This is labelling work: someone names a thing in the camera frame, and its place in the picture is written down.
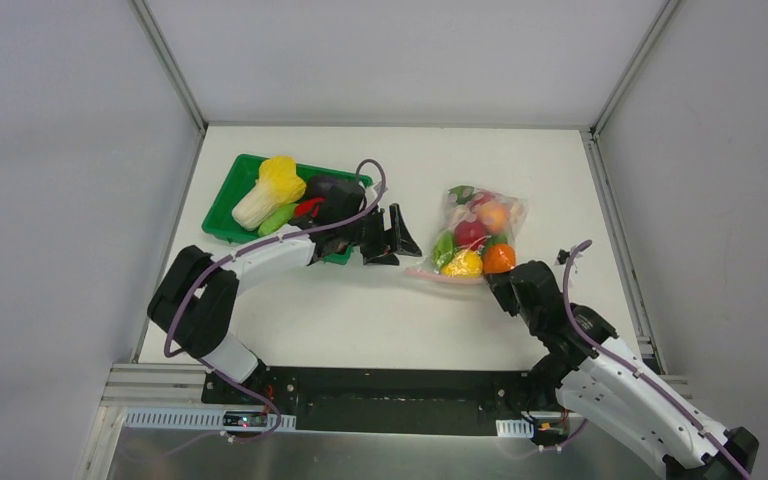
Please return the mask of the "fake peach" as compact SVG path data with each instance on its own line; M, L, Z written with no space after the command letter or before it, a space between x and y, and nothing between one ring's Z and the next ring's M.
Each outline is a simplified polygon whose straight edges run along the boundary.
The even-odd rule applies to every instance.
M477 219L490 234L499 234L510 226L510 212L505 205L499 202L482 203L476 207L475 213Z

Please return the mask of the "clear zip top bag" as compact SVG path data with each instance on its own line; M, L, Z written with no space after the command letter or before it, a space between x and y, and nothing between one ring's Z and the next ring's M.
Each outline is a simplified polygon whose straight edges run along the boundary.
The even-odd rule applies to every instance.
M448 189L438 231L423 262L408 267L414 278L476 285L517 263L516 236L528 214L525 199L479 186Z

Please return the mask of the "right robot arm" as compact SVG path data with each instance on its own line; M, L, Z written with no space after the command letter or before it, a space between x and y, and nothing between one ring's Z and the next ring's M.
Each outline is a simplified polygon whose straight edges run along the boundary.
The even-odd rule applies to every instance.
M530 261L484 280L503 311L520 316L547 354L506 399L524 415L559 407L580 415L664 479L747 479L759 441L682 397L595 310L573 303L549 266Z

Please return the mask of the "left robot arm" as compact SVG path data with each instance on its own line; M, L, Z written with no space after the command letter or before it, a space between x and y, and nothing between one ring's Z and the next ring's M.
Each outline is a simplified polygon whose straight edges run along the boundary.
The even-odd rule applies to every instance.
M215 371L241 404L257 402L265 390L261 359L230 332L238 296L296 268L358 248L365 264L393 265L419 257L398 204L387 209L366 201L359 183L329 180L297 206L276 232L225 255L195 245L181 250L147 307L148 318L167 335L165 353L187 354Z

